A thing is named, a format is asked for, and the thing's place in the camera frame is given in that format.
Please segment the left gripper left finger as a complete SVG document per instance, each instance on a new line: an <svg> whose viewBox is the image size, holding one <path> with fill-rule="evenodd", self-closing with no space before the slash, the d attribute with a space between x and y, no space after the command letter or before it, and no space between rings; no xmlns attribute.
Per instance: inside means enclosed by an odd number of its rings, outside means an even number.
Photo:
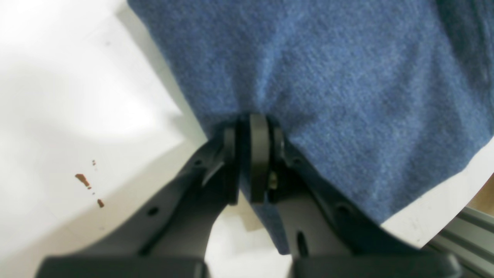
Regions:
<svg viewBox="0 0 494 278"><path fill-rule="evenodd" d="M236 128L196 151L128 220L76 253L46 258L37 278L210 278L205 250L217 217L238 202Z"/></svg>

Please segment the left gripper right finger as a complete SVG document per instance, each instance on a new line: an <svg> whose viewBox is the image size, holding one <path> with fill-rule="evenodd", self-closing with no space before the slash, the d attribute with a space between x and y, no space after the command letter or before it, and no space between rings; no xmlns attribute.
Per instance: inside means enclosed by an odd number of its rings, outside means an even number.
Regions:
<svg viewBox="0 0 494 278"><path fill-rule="evenodd" d="M293 258L290 278L460 278L449 253L385 232L344 197L268 117L249 116L250 202L274 205Z"/></svg>

